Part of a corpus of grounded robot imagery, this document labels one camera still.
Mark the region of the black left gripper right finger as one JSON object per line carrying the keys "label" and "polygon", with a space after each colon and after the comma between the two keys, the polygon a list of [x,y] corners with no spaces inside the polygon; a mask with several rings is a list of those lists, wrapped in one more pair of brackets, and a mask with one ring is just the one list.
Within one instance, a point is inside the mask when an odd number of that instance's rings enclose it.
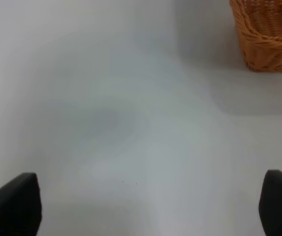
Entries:
{"label": "black left gripper right finger", "polygon": [[263,230],[267,236],[282,236],[282,171],[265,174],[258,205]]}

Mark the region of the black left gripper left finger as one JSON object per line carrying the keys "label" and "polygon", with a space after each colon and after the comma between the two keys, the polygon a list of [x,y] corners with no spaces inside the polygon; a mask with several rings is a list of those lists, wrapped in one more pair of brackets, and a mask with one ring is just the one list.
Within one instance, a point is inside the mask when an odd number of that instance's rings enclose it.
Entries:
{"label": "black left gripper left finger", "polygon": [[0,188],[0,236],[36,236],[41,221],[35,173],[22,173]]}

